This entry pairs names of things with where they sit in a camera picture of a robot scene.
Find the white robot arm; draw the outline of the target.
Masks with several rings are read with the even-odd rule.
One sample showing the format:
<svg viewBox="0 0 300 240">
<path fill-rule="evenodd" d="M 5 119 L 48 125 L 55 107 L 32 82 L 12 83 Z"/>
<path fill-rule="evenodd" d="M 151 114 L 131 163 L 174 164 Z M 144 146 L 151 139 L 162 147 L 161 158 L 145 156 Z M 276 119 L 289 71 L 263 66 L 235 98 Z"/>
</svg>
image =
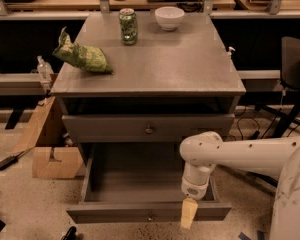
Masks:
<svg viewBox="0 0 300 240">
<path fill-rule="evenodd" d="M 300 136 L 225 142 L 213 131 L 184 139 L 182 192 L 202 199 L 217 165 L 278 180 L 269 240 L 300 240 Z"/>
</svg>

